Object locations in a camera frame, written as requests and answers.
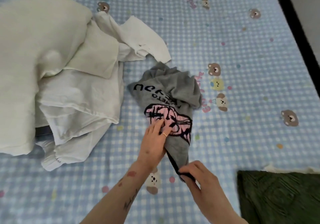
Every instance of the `blue checkered sheet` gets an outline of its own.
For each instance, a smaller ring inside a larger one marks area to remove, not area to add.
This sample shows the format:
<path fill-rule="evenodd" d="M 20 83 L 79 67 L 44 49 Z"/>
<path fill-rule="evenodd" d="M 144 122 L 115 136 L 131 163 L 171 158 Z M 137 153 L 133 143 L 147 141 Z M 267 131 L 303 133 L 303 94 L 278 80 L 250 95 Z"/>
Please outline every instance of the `blue checkered sheet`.
<path fill-rule="evenodd" d="M 103 0 L 76 1 L 96 12 Z M 204 100 L 194 111 L 189 160 L 218 176 L 238 213 L 237 170 L 320 166 L 319 97 L 278 0 L 108 3 L 119 24 L 134 15 L 166 41 L 169 66 L 197 76 Z M 125 63 L 125 84 L 154 64 L 151 56 Z M 0 154 L 0 223 L 79 223 L 136 160 L 147 125 L 125 90 L 120 123 L 85 162 L 47 172 L 39 147 L 26 156 Z M 158 169 L 158 194 L 143 186 L 126 223 L 207 223 L 168 157 Z"/>

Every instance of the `mattress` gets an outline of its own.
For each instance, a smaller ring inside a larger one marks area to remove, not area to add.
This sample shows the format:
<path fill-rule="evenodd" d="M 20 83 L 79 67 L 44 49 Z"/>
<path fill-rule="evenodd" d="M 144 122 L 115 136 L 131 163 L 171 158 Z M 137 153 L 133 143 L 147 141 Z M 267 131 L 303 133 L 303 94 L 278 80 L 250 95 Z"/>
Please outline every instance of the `mattress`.
<path fill-rule="evenodd" d="M 103 0 L 76 1 L 95 12 Z M 168 66 L 196 75 L 203 103 L 193 114 L 189 160 L 219 178 L 238 213 L 237 170 L 319 168 L 320 101 L 278 0 L 108 3 L 119 24 L 134 15 L 164 39 Z M 149 56 L 125 63 L 125 84 L 154 64 Z M 147 125 L 125 90 L 120 123 L 85 162 L 47 172 L 39 147 L 0 154 L 0 223 L 79 223 L 136 160 Z M 158 194 L 143 186 L 126 223 L 208 223 L 167 156 L 158 170 Z"/>

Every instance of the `tattoo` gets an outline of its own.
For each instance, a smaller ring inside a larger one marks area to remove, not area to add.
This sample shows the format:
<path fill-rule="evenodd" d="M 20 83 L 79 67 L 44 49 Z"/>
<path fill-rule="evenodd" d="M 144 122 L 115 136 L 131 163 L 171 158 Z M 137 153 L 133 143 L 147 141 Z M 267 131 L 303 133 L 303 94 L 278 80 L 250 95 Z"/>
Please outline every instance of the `tattoo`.
<path fill-rule="evenodd" d="M 136 193 L 132 197 L 130 197 L 128 203 L 125 202 L 124 207 L 123 207 L 123 209 L 125 211 L 127 211 L 128 208 L 130 208 L 130 206 L 131 206 L 132 202 L 134 201 L 134 198 L 137 196 L 137 194 L 138 194 L 138 189 L 136 189 Z"/>
<path fill-rule="evenodd" d="M 137 172 L 136 171 L 130 171 L 127 173 L 127 177 L 134 177 L 136 176 Z"/>

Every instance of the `bed sheet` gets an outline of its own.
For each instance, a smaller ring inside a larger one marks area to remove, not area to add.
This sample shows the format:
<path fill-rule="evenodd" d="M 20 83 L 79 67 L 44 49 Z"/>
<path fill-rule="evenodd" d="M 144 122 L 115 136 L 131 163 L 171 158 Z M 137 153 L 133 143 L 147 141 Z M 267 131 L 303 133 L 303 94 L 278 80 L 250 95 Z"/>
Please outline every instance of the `bed sheet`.
<path fill-rule="evenodd" d="M 94 12 L 103 0 L 76 1 Z M 134 15 L 166 41 L 169 66 L 197 76 L 203 104 L 194 111 L 189 160 L 218 176 L 238 213 L 238 169 L 319 167 L 319 97 L 277 0 L 106 1 L 118 23 Z M 125 83 L 154 63 L 125 63 Z M 126 90 L 120 123 L 85 162 L 47 172 L 39 147 L 0 154 L 0 223 L 79 223 L 137 158 L 147 124 Z M 158 194 L 143 186 L 126 223 L 207 223 L 167 157 L 158 169 Z"/>

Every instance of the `right hand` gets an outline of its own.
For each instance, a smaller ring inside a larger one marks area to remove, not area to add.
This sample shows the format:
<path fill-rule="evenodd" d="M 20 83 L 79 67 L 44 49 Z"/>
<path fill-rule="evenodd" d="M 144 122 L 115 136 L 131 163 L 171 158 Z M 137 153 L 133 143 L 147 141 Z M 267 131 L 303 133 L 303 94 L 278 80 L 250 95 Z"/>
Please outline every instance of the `right hand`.
<path fill-rule="evenodd" d="M 181 175 L 189 187 L 195 203 L 210 223 L 247 223 L 233 210 L 219 184 L 218 178 L 202 162 L 191 162 L 183 166 L 179 172 L 190 173 L 200 184 L 199 188 L 190 178 Z"/>

